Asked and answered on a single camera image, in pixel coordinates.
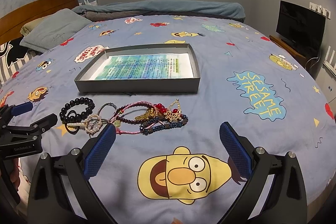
blue gripper pad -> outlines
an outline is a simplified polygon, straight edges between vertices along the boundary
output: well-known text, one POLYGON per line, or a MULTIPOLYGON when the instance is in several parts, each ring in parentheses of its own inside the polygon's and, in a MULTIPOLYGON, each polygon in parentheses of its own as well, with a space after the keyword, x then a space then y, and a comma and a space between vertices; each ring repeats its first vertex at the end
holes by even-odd
POLYGON ((241 177, 249 179, 252 175, 251 158, 225 123, 219 128, 219 137, 241 177))
POLYGON ((19 116, 23 113, 29 112, 33 109, 33 104, 31 102, 23 103, 12 108, 11 114, 13 116, 19 116))
POLYGON ((116 128, 111 124, 85 158, 83 174, 86 180, 97 175, 115 140, 116 128))

blue cartoon bed sheet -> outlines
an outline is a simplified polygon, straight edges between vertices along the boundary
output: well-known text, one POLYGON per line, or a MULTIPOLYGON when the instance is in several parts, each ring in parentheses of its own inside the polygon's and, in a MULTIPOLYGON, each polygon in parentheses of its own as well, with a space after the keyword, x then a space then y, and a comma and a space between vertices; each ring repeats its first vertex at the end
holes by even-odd
MULTIPOLYGON (((179 98, 182 113, 189 117, 186 126, 148 136, 118 135, 98 175, 90 179, 120 224, 168 224, 174 218, 183 223, 217 223, 244 184, 243 179, 234 179, 219 141, 224 121, 269 153, 294 151, 308 203, 324 190, 336 166, 335 121, 320 88, 286 51, 233 20, 159 15, 92 23, 24 65, 0 92, 2 105, 33 103, 31 112, 11 122, 23 126, 50 113, 58 115, 65 103, 82 96, 94 100, 95 111, 106 102, 120 107, 145 100, 169 106, 179 98), (75 76, 101 50, 151 43, 192 45, 201 74, 198 94, 78 92, 75 76)), ((138 108, 126 118, 144 111, 138 108)), ((101 113, 104 118, 112 114, 112 108, 101 113)), ((122 123, 120 129, 137 131, 138 127, 122 123)), ((67 133, 59 120, 43 135, 42 145, 44 151, 58 156, 82 147, 87 140, 82 130, 76 135, 67 133)), ((29 180, 38 158, 21 159, 29 180)), ((83 216, 78 204, 73 202, 73 206, 83 216)))

black television screen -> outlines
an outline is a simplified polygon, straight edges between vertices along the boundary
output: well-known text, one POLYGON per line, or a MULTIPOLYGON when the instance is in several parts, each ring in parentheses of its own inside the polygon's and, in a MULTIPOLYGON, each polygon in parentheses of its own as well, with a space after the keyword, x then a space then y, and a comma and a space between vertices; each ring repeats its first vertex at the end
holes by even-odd
POLYGON ((326 18, 313 10, 280 2, 277 33, 287 38, 288 43, 304 56, 318 55, 323 39, 326 18))

cartoon nose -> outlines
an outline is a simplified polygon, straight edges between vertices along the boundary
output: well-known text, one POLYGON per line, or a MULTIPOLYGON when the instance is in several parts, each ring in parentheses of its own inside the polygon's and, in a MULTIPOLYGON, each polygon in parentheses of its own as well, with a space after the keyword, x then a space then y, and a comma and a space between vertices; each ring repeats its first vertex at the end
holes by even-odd
POLYGON ((190 184, 195 178, 196 174, 189 168, 175 168, 168 173, 168 180, 175 185, 190 184))

box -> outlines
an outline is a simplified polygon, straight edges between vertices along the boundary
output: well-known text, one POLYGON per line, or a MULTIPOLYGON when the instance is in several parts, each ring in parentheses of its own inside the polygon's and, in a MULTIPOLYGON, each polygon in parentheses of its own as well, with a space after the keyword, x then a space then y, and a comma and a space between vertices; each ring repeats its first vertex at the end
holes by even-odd
POLYGON ((190 44, 150 44, 109 48, 102 51, 76 76, 75 83, 80 92, 90 93, 197 93, 200 79, 197 59, 190 44), (90 79, 110 56, 184 53, 189 56, 192 78, 90 79))

